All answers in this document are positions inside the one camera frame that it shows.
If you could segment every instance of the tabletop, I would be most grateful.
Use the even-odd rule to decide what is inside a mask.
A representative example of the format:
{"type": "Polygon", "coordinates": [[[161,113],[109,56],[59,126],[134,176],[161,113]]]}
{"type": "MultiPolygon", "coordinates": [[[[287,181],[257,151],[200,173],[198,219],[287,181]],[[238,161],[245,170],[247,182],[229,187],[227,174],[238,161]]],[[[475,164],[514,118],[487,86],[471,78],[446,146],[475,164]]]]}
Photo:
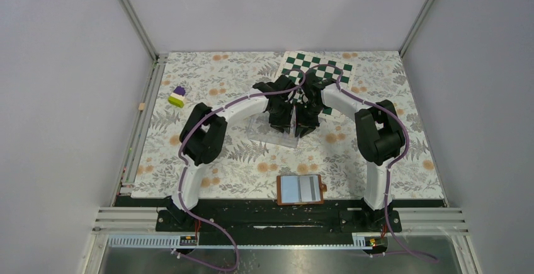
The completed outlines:
{"type": "MultiPolygon", "coordinates": [[[[152,112],[132,196],[161,198],[178,187],[183,162],[179,134],[193,107],[223,105],[257,82],[273,81],[283,52],[173,52],[168,56],[152,112]],[[186,90],[184,108],[168,102],[177,87],[186,90]]],[[[319,52],[354,65],[350,90],[368,101],[394,102],[410,136],[407,156],[392,168],[394,198],[443,198],[423,124],[398,52],[319,52]]],[[[297,148],[249,140],[249,119],[231,126],[220,156],[209,164],[200,198],[276,198],[276,176],[320,174],[325,199],[361,198],[366,161],[358,152],[354,122],[321,119],[297,148]]]]}

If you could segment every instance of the green and white checkered pattern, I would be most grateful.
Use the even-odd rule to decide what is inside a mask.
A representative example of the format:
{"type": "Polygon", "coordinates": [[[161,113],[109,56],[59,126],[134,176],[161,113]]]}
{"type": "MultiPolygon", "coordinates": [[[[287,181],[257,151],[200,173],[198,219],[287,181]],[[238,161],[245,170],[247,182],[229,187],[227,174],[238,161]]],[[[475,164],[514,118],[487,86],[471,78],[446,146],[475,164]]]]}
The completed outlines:
{"type": "MultiPolygon", "coordinates": [[[[353,65],[349,63],[343,63],[339,60],[326,57],[323,55],[312,54],[308,52],[286,52],[284,55],[284,60],[278,69],[278,72],[275,75],[277,79],[281,74],[288,76],[295,84],[300,82],[301,75],[297,71],[289,71],[293,68],[298,68],[306,72],[310,67],[313,67],[317,64],[331,64],[343,70],[343,77],[341,77],[341,83],[347,84],[347,88],[352,86],[353,80],[353,65]]],[[[336,80],[339,76],[339,71],[333,67],[319,67],[316,70],[315,75],[319,79],[334,79],[336,80]]],[[[299,91],[293,101],[300,103],[302,101],[303,95],[302,91],[299,91]]],[[[327,120],[334,120],[337,122],[343,121],[343,115],[332,108],[327,108],[322,111],[319,115],[321,118],[327,120]]]]}

